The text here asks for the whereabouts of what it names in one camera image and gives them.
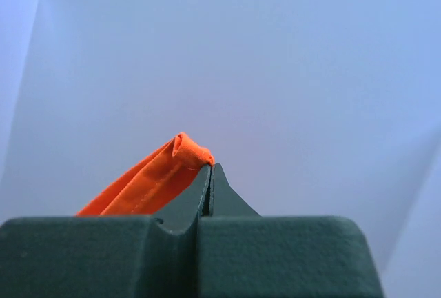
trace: orange cloth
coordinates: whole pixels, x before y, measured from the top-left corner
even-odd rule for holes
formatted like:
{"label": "orange cloth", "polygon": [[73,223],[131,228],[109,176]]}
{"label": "orange cloth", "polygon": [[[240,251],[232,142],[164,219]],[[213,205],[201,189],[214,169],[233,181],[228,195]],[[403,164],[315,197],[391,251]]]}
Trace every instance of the orange cloth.
{"label": "orange cloth", "polygon": [[153,214],[188,187],[205,164],[207,148],[181,133],[108,186],[77,216]]}

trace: orange towel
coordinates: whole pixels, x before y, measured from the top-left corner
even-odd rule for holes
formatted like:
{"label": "orange towel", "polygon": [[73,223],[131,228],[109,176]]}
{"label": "orange towel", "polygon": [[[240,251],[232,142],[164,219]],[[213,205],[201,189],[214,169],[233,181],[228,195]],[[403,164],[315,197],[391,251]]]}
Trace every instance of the orange towel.
{"label": "orange towel", "polygon": [[211,152],[181,133],[135,165],[78,216],[153,214],[188,187]]}

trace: folded cloth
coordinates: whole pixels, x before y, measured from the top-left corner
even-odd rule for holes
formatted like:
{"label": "folded cloth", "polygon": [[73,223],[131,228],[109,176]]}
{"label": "folded cloth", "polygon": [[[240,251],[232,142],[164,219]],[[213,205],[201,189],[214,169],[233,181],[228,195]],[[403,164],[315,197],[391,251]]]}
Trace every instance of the folded cloth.
{"label": "folded cloth", "polygon": [[108,186],[77,216],[153,214],[184,191],[205,164],[214,165],[211,152],[182,132]]}

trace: cloth fold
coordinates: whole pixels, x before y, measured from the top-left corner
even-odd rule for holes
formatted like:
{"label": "cloth fold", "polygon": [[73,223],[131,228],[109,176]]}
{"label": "cloth fold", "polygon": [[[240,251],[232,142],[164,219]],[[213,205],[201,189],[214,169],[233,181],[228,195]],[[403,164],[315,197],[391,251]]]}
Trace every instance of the cloth fold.
{"label": "cloth fold", "polygon": [[211,152],[182,132],[128,170],[76,215],[153,214],[184,191],[205,164],[214,165]]}

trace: white wall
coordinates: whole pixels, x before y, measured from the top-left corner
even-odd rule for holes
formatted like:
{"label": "white wall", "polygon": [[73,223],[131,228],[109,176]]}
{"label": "white wall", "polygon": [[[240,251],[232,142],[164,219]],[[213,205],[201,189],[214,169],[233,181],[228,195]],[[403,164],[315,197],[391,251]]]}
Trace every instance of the white wall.
{"label": "white wall", "polygon": [[0,181],[38,0],[0,0]]}
{"label": "white wall", "polygon": [[0,219],[68,215],[180,131],[263,215],[383,270],[440,139],[441,0],[40,0]]}
{"label": "white wall", "polygon": [[440,187],[441,147],[384,272],[388,298],[440,296]]}

